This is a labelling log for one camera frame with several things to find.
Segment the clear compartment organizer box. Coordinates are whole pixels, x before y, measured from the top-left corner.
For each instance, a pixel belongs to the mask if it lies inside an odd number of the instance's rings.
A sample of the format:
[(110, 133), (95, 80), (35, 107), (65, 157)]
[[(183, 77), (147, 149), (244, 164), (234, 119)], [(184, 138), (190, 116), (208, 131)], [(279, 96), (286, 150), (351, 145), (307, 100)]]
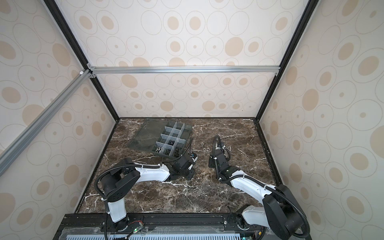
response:
[(147, 119), (128, 148), (173, 160), (185, 152), (192, 131), (191, 125), (182, 122)]

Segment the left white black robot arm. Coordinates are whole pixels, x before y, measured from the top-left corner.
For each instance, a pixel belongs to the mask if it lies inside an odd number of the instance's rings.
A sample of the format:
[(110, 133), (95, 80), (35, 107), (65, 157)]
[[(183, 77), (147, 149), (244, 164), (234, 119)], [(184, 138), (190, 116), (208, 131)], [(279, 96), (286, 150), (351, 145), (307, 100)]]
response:
[(191, 180), (195, 174), (194, 164), (197, 159), (196, 153), (190, 153), (157, 165), (145, 165), (125, 158), (97, 176), (94, 188), (102, 197), (107, 218), (111, 219), (115, 230), (122, 232), (129, 226), (125, 196), (136, 183), (171, 182), (179, 178)]

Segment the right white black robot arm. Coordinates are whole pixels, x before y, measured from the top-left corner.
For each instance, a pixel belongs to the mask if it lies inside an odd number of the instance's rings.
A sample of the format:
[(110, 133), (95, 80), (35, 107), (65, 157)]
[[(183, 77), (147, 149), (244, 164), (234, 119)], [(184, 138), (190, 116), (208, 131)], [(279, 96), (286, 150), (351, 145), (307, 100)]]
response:
[(214, 168), (217, 180), (241, 190), (256, 199), (262, 206), (245, 205), (234, 216), (238, 227), (248, 230), (251, 226), (271, 229), (277, 237), (288, 240), (294, 236), (305, 239), (310, 236), (310, 225), (304, 211), (285, 186), (263, 183), (229, 165), (224, 149), (216, 149), (210, 155), (209, 167)]

